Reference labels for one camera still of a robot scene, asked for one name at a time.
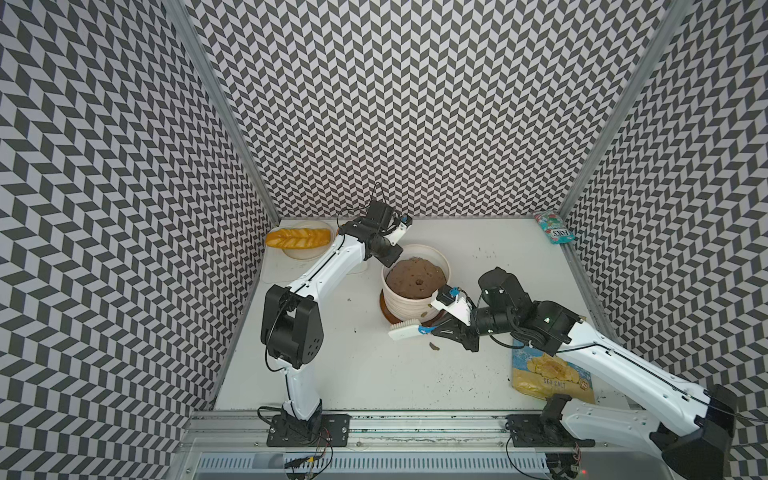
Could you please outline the aluminium front rail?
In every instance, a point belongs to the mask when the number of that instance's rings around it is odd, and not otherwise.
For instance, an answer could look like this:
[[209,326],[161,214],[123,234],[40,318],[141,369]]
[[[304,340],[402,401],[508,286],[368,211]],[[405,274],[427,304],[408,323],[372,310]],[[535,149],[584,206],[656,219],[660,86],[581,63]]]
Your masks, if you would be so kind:
[[650,434],[658,423],[643,411],[615,410],[599,406],[579,407],[562,413],[565,429],[579,439],[593,439],[594,447],[515,447],[505,428],[510,414],[538,411],[348,411],[327,414],[351,416],[345,447],[320,444],[309,447],[268,447],[272,412],[214,411],[192,416],[176,449],[191,451],[266,450],[285,451],[319,446],[336,452],[383,450],[481,450],[516,449],[543,452],[587,452],[591,449],[645,453],[653,448]]

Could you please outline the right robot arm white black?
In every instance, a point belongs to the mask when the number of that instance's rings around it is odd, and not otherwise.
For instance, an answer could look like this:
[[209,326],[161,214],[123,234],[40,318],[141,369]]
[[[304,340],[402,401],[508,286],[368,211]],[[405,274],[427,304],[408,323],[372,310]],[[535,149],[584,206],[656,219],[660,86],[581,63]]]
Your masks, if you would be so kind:
[[431,297],[443,312],[435,336],[477,352],[483,336],[508,333],[524,346],[577,365],[637,404],[635,411],[590,406],[559,397],[554,416],[572,437],[607,440],[661,459],[685,479],[723,479],[735,436],[737,395],[704,387],[633,354],[578,314],[553,301],[530,298],[517,277],[501,268],[483,274],[482,305],[445,285]]

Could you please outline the yellow chips bag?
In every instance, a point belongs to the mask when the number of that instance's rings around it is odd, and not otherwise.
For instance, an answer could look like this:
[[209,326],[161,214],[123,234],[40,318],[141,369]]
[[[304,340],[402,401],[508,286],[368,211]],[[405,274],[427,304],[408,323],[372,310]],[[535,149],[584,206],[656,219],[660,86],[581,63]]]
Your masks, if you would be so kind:
[[512,387],[527,396],[548,400],[555,394],[595,403],[591,374],[559,357],[552,357],[520,341],[513,342]]

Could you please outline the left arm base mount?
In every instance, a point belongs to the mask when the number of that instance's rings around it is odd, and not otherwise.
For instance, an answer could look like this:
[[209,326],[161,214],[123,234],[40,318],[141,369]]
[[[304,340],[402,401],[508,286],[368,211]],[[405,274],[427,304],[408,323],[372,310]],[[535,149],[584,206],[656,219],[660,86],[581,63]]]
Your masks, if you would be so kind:
[[281,412],[270,420],[268,447],[309,447],[320,444],[345,447],[348,443],[351,416],[317,413],[309,420],[299,420]]

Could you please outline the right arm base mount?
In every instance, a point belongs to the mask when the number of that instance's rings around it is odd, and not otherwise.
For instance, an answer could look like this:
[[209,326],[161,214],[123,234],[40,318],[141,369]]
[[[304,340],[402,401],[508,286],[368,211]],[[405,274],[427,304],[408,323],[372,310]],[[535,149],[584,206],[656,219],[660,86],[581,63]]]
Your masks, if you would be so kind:
[[555,394],[538,414],[515,413],[506,417],[505,428],[515,447],[594,447],[593,439],[571,435],[562,423],[562,412],[572,397]]

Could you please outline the white bowl plate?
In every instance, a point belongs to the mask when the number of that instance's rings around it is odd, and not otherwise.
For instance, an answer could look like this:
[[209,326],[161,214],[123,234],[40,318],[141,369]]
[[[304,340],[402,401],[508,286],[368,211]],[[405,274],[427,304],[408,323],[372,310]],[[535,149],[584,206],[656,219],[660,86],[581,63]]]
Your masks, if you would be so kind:
[[336,228],[328,224],[325,221],[320,220],[302,220],[287,225],[287,228],[291,229],[313,229],[313,230],[327,230],[330,235],[330,241],[328,244],[312,248],[312,249],[284,249],[283,253],[294,260],[309,261],[320,258],[333,244],[336,237]]

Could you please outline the white ceramic pot with mud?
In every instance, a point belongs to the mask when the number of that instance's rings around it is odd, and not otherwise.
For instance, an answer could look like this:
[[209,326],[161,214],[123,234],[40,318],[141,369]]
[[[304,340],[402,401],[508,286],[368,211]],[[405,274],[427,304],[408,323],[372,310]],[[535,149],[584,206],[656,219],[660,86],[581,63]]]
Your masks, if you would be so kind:
[[449,283],[448,259],[437,249],[406,244],[392,267],[382,270],[382,292],[390,312],[402,322],[433,319],[438,313],[430,305],[432,295]]

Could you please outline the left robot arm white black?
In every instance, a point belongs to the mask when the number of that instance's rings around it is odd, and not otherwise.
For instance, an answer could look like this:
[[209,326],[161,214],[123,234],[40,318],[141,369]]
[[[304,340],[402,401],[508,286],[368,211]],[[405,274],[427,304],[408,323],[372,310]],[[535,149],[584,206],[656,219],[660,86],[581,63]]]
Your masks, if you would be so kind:
[[383,225],[364,217],[346,222],[328,250],[299,278],[269,288],[264,299],[261,341],[265,364],[281,373],[287,390],[283,410],[309,422],[321,415],[311,362],[324,340],[322,305],[341,281],[371,258],[384,266],[399,259],[399,241],[413,224],[409,215],[396,215]]

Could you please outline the teal snack packet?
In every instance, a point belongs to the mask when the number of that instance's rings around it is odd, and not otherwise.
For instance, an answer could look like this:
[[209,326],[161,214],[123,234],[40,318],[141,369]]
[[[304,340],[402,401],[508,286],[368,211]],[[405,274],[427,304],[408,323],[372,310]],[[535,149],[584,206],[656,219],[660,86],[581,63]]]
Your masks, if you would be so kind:
[[552,244],[567,244],[575,239],[575,235],[556,211],[537,212],[534,219]]

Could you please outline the toy bread loaf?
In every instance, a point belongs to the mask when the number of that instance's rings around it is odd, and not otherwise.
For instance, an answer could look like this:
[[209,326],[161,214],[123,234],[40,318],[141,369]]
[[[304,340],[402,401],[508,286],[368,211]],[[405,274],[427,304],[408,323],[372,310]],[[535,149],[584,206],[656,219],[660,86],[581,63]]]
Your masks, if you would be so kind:
[[266,236],[266,245],[276,249],[312,249],[328,244],[330,235],[327,230],[279,229]]

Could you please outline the blue white scrub brush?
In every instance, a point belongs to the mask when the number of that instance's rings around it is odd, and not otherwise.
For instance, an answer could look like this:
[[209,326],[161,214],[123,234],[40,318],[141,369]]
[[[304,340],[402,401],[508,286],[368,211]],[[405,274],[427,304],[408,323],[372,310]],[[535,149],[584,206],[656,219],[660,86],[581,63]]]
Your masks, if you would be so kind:
[[393,324],[388,331],[388,335],[391,339],[399,341],[420,335],[430,335],[433,330],[434,327],[424,326],[418,320],[408,320]]

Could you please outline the terracotta saucer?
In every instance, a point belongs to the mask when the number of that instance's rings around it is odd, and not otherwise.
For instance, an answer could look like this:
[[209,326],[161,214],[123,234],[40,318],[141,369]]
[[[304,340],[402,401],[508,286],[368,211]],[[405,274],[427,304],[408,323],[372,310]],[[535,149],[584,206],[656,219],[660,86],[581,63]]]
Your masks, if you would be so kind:
[[[400,320],[398,317],[393,315],[388,309],[383,292],[380,292],[379,294],[379,306],[383,316],[386,318],[386,320],[390,324],[395,325],[398,323],[402,323],[402,320]],[[425,320],[422,322],[422,324],[426,327],[431,327],[435,322],[438,322],[443,316],[444,316],[444,312],[439,312],[433,319]]]

